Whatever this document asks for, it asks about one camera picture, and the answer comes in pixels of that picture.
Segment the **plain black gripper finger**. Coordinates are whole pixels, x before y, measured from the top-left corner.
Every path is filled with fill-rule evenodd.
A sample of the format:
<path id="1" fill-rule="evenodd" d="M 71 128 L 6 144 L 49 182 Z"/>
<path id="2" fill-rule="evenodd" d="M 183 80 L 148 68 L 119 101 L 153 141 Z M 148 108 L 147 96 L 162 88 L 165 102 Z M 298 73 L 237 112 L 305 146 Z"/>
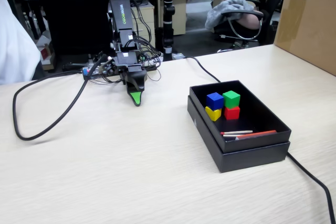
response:
<path id="1" fill-rule="evenodd" d="M 145 89 L 145 82 L 147 80 L 147 71 L 141 70 L 136 72 L 126 72 L 125 83 L 127 92 L 143 92 Z"/>

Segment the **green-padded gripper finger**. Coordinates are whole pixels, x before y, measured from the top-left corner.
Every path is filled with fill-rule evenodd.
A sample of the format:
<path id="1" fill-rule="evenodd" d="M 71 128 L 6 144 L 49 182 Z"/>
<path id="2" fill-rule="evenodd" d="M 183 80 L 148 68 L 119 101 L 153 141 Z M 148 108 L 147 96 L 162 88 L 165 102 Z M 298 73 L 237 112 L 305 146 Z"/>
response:
<path id="1" fill-rule="evenodd" d="M 130 96 L 132 102 L 135 106 L 140 106 L 142 102 L 142 91 L 138 90 L 128 90 L 128 95 Z"/>

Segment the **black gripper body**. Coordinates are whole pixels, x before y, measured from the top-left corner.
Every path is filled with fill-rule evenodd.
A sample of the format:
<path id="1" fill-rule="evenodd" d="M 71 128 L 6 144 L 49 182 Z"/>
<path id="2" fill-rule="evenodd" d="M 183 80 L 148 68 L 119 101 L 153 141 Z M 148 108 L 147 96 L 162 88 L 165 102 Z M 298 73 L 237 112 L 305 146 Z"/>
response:
<path id="1" fill-rule="evenodd" d="M 138 63 L 135 51 L 119 52 L 115 57 L 115 73 L 140 72 L 143 71 L 142 64 Z"/>

